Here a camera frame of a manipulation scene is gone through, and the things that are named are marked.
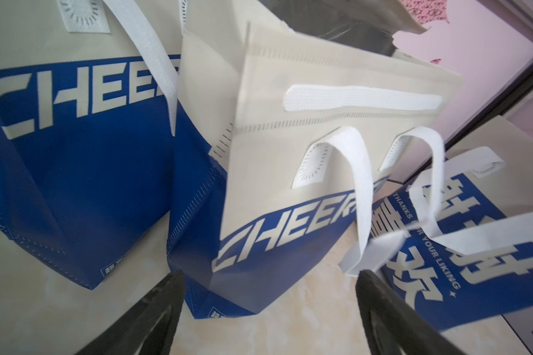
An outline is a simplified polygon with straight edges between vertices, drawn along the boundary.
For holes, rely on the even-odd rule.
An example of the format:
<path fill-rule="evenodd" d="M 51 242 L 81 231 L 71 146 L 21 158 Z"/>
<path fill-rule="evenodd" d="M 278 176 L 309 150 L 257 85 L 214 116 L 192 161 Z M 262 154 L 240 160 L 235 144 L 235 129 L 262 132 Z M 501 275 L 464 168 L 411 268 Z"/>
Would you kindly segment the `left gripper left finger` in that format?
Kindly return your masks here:
<path fill-rule="evenodd" d="M 79 354 L 169 354 L 186 293 L 182 272 L 171 272 Z"/>

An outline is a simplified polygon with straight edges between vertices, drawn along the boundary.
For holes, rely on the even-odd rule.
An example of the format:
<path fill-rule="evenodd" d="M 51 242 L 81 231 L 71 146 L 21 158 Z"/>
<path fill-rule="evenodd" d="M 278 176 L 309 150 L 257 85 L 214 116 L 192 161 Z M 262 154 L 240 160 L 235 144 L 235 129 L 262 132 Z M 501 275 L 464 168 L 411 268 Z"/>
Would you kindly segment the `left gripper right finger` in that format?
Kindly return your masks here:
<path fill-rule="evenodd" d="M 360 272 L 355 291 L 372 354 L 463 353 L 401 300 L 376 273 Z"/>

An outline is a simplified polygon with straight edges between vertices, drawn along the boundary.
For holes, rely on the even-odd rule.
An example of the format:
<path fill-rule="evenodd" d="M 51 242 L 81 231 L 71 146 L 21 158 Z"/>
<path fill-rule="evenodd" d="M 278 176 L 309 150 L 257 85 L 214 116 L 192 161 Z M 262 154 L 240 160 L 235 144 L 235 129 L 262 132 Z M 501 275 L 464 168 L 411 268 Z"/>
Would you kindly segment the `takeout bag blue beige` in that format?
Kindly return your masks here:
<path fill-rule="evenodd" d="M 196 319 L 255 315 L 350 226 L 341 267 L 377 269 L 372 201 L 463 84 L 399 51 L 401 1 L 189 1 L 167 261 Z"/>
<path fill-rule="evenodd" d="M 394 139 L 386 167 L 413 138 L 431 148 L 431 168 L 375 201 L 359 131 L 328 137 L 355 187 L 358 239 L 342 271 L 383 272 L 438 331 L 533 306 L 533 140 L 496 118 L 446 152 L 435 130 L 418 127 Z"/>

